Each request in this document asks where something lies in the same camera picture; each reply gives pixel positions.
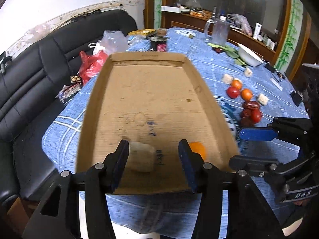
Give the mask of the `large orange tangerine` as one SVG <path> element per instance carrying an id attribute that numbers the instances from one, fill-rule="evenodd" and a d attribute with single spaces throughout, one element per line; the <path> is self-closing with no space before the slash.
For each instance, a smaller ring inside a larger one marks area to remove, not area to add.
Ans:
<path id="1" fill-rule="evenodd" d="M 206 161 L 207 158 L 207 150 L 201 142 L 190 142 L 189 146 L 194 153 L 197 153 L 201 156 L 201 158 Z"/>

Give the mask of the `red tomato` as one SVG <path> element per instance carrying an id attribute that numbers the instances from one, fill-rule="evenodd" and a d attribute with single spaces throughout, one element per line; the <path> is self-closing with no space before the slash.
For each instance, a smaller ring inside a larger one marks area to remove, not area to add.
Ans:
<path id="1" fill-rule="evenodd" d="M 259 123 L 261 121 L 262 118 L 262 113 L 259 109 L 255 109 L 253 111 L 251 111 L 251 115 L 250 115 L 251 121 L 253 123 Z"/>
<path id="2" fill-rule="evenodd" d="M 228 95 L 228 97 L 230 97 L 231 99 L 236 99 L 239 94 L 240 94 L 240 90 L 236 87 L 229 87 L 227 90 L 226 90 L 226 94 Z"/>

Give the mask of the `dark red jujube date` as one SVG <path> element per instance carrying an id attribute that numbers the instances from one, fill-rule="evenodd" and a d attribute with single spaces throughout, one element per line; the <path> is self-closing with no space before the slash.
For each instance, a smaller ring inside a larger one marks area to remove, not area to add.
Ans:
<path id="1" fill-rule="evenodd" d="M 259 110 L 260 104 L 257 101 L 247 100 L 242 104 L 242 107 L 244 109 L 253 111 L 253 110 Z"/>

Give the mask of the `blue plaid tablecloth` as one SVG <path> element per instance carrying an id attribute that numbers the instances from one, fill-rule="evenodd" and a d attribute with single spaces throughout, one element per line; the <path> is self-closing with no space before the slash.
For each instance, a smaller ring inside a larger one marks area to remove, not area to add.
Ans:
<path id="1" fill-rule="evenodd" d="M 304 105 L 297 107 L 290 96 L 293 86 L 283 81 L 280 91 L 271 81 L 271 73 L 264 67 L 253 68 L 248 78 L 234 61 L 226 54 L 215 53 L 203 41 L 203 35 L 196 33 L 194 38 L 181 35 L 180 29 L 168 31 L 169 52 L 185 55 L 199 72 L 202 79 L 216 99 L 224 119 L 229 125 L 239 153 L 277 158 L 280 146 L 273 141 L 243 141 L 238 137 L 239 115 L 242 111 L 242 98 L 231 99 L 226 95 L 228 85 L 222 82 L 225 73 L 243 81 L 255 96 L 260 93 L 268 97 L 268 103 L 261 109 L 262 119 L 259 126 L 272 122 L 275 117 L 307 118 Z M 84 87 L 67 103 L 64 110 L 48 127 L 42 138 L 42 149 L 55 164 L 57 170 L 75 172 L 77 150 L 81 127 L 97 77 L 92 77 Z M 155 194 L 109 195 L 106 200 L 111 220 L 140 234 L 152 232 L 173 238 L 189 238 L 194 229 L 200 206 L 199 195 L 181 191 Z"/>

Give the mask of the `small orange tangerine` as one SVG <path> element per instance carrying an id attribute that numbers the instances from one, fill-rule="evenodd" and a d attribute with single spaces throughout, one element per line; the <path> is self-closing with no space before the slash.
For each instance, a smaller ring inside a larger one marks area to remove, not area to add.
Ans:
<path id="1" fill-rule="evenodd" d="M 231 87 L 234 87 L 238 90 L 241 90 L 242 88 L 242 82 L 239 79 L 233 79 L 231 82 Z"/>

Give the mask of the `white paper card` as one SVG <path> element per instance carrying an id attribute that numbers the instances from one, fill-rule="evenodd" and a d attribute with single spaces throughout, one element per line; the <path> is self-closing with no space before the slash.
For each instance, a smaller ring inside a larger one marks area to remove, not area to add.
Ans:
<path id="1" fill-rule="evenodd" d="M 283 91 L 283 87 L 273 78 L 270 78 L 270 81 L 280 90 Z"/>

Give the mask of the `beige cob piece near greens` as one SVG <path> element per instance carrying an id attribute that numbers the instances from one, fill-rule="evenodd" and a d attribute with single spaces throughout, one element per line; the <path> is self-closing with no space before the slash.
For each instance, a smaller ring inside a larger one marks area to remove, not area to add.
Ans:
<path id="1" fill-rule="evenodd" d="M 252 70 L 249 67 L 246 67 L 244 70 L 244 75 L 248 78 L 250 78 L 253 75 Z"/>

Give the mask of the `dark round device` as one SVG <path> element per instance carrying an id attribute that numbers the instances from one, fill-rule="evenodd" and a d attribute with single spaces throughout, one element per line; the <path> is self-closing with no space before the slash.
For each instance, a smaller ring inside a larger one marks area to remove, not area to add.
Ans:
<path id="1" fill-rule="evenodd" d="M 290 94 L 292 101 L 294 102 L 294 104 L 299 107 L 299 105 L 301 104 L 301 102 L 303 101 L 303 96 L 300 92 L 297 91 L 293 91 Z"/>

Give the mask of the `black power adapter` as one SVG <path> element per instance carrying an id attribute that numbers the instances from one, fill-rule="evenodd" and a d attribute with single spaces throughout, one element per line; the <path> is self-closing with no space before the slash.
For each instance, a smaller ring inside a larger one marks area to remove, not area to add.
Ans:
<path id="1" fill-rule="evenodd" d="M 269 64 L 269 63 L 266 63 L 266 64 L 265 64 L 265 68 L 266 68 L 267 70 L 269 70 L 271 73 L 274 73 L 274 72 L 275 72 L 275 68 L 274 68 L 271 64 Z"/>

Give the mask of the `brown cardboard tray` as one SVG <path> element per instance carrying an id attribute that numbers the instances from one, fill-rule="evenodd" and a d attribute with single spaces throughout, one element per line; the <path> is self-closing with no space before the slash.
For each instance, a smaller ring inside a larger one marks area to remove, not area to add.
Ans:
<path id="1" fill-rule="evenodd" d="M 122 139 L 151 145 L 152 172 L 125 167 L 119 195 L 181 192 L 189 189 L 178 156 L 182 139 L 201 142 L 206 161 L 229 170 L 239 153 L 224 115 L 199 72 L 183 54 L 114 53 L 95 84 L 81 127 L 76 172 L 113 153 Z"/>

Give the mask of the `white ceramic bowl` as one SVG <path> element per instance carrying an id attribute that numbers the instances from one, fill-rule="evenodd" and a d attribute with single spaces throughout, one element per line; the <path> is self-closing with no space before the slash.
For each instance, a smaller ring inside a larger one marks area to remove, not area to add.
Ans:
<path id="1" fill-rule="evenodd" d="M 238 43 L 238 55 L 248 65 L 252 67 L 263 63 L 262 59 L 245 45 Z"/>

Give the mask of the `green leafy vegetable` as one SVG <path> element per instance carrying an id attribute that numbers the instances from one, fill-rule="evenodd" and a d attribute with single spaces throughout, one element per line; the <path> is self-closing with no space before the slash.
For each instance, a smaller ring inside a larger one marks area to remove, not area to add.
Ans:
<path id="1" fill-rule="evenodd" d="M 220 46 L 212 43 L 208 43 L 208 45 L 215 51 L 215 48 L 221 48 L 223 49 L 222 53 L 226 53 L 226 55 L 230 58 L 232 58 L 235 62 L 235 64 L 239 66 L 247 66 L 247 64 L 239 57 L 239 53 L 236 49 L 234 49 L 231 46 L 225 45 Z"/>

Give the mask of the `dark red grapes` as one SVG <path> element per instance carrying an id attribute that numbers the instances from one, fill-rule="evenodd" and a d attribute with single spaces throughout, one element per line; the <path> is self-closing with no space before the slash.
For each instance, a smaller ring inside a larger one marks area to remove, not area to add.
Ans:
<path id="1" fill-rule="evenodd" d="M 223 49 L 221 49 L 221 48 L 215 48 L 215 52 L 216 52 L 216 53 L 222 53 L 222 52 L 223 52 Z"/>

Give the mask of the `red plastic bag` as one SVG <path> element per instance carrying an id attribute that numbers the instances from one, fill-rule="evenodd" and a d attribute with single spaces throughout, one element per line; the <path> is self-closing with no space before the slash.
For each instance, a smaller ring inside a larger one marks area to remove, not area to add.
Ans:
<path id="1" fill-rule="evenodd" d="M 108 55 L 103 51 L 98 51 L 95 55 L 87 55 L 84 51 L 80 52 L 81 66 L 78 72 L 82 84 L 85 85 L 92 77 L 99 74 Z"/>

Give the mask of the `clear glass beer mug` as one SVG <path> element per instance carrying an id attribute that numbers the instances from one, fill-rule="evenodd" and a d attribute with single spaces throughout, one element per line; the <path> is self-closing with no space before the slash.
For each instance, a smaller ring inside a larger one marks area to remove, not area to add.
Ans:
<path id="1" fill-rule="evenodd" d="M 213 25 L 212 34 L 209 35 L 209 27 Z M 206 43 L 212 43 L 220 46 L 226 44 L 228 33 L 230 30 L 230 23 L 227 21 L 225 16 L 220 16 L 218 19 L 209 19 L 204 27 L 204 41 Z"/>

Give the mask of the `pink plastic bag on cabinet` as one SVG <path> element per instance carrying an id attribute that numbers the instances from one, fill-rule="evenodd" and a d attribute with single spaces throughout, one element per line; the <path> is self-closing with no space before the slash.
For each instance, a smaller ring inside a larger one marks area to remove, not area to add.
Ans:
<path id="1" fill-rule="evenodd" d="M 239 14 L 227 14 L 227 19 L 232 21 L 232 23 L 241 29 L 241 32 L 252 37 L 252 29 L 247 20 L 243 15 Z"/>

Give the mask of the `black leather sofa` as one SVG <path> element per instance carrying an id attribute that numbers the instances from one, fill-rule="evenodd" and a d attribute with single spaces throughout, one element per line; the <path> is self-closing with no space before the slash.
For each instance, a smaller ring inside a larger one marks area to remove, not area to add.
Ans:
<path id="1" fill-rule="evenodd" d="M 1 206 L 17 198 L 39 201 L 57 170 L 42 149 L 42 136 L 63 110 L 58 92 L 81 66 L 80 52 L 106 30 L 127 35 L 137 29 L 124 10 L 78 16 L 35 42 L 1 75 Z"/>

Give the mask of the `clear plastic bag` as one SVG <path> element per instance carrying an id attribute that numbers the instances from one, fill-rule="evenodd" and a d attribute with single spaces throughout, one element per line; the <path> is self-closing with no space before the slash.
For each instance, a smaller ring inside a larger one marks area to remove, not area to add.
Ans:
<path id="1" fill-rule="evenodd" d="M 122 31 L 104 30 L 103 38 L 96 43 L 93 55 L 102 50 L 109 56 L 113 53 L 125 52 L 127 49 L 128 42 Z"/>

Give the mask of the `wooden sideboard cabinet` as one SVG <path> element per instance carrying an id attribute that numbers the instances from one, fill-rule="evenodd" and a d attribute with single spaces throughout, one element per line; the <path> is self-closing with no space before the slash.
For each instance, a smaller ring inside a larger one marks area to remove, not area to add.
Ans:
<path id="1" fill-rule="evenodd" d="M 256 53 L 265 61 L 271 62 L 275 59 L 275 51 L 267 47 L 259 40 L 254 39 L 241 31 L 235 29 L 230 23 L 219 20 L 217 16 L 212 17 L 211 12 L 204 11 L 203 14 L 190 12 L 185 8 L 161 6 L 162 27 L 168 29 L 170 27 L 180 27 L 189 30 L 196 30 L 204 33 L 205 42 L 216 42 L 222 44 L 217 38 L 221 38 L 222 32 L 225 34 L 226 40 L 234 45 L 242 44 Z"/>

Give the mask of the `dark jar with lid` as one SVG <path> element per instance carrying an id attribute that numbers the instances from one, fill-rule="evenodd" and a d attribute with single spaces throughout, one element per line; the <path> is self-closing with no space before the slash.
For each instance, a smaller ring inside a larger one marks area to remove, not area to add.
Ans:
<path id="1" fill-rule="evenodd" d="M 157 29 L 155 35 L 149 38 L 150 51 L 166 52 L 168 39 L 167 29 Z"/>

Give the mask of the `yellow snack packet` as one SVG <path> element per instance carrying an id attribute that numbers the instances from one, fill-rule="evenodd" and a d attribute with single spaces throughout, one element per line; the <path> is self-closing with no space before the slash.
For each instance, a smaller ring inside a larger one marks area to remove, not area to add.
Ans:
<path id="1" fill-rule="evenodd" d="M 134 35 L 140 35 L 144 38 L 150 37 L 152 35 L 155 35 L 156 30 L 155 29 L 143 29 L 143 30 L 135 30 L 128 33 L 130 36 Z"/>

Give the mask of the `black clips on sofa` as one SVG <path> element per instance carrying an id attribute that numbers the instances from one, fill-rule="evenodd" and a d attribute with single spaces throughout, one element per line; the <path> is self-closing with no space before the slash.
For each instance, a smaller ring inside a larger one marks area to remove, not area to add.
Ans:
<path id="1" fill-rule="evenodd" d="M 6 73 L 7 63 L 11 61 L 12 61 L 12 56 L 7 56 L 6 52 L 3 51 L 0 56 L 1 74 Z"/>

